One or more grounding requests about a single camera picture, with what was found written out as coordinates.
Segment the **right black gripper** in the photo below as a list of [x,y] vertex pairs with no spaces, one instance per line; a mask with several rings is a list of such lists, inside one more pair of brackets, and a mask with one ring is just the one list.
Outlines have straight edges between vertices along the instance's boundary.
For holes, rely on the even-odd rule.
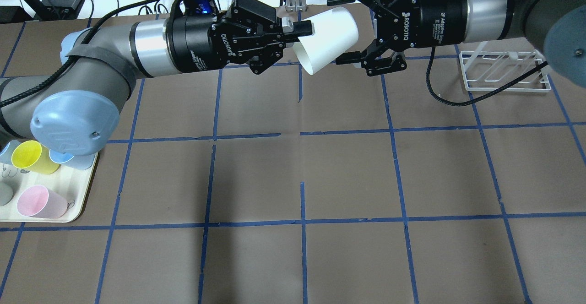
[[442,47],[465,38],[467,0],[326,0],[326,5],[358,1],[373,12],[375,39],[364,51],[344,52],[336,64],[358,64],[368,76],[405,70],[400,54],[407,49]]

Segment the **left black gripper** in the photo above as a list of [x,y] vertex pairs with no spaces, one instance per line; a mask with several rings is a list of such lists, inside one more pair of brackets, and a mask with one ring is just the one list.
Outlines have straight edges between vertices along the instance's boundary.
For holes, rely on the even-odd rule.
[[169,18],[165,29],[171,60],[182,73],[247,64],[260,75],[283,57],[287,40],[314,34],[311,20],[280,19],[259,0],[232,0],[216,16]]

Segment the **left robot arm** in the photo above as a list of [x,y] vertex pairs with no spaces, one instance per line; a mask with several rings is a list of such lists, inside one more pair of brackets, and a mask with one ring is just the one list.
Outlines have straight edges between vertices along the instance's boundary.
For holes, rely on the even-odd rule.
[[139,79],[221,70],[247,64],[262,74],[285,48],[314,30],[310,21],[284,25],[258,0],[175,0],[166,19],[92,28],[61,45],[64,64],[50,76],[1,79],[1,145],[36,140],[74,156],[100,151],[119,125]]

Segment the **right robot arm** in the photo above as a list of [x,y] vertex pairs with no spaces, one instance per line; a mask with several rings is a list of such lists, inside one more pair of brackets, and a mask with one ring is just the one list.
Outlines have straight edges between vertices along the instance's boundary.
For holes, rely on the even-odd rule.
[[363,51],[336,63],[360,64],[369,76],[405,68],[403,58],[383,58],[411,48],[435,48],[525,38],[558,74],[585,86],[586,0],[327,0],[360,2],[375,18],[375,38]]

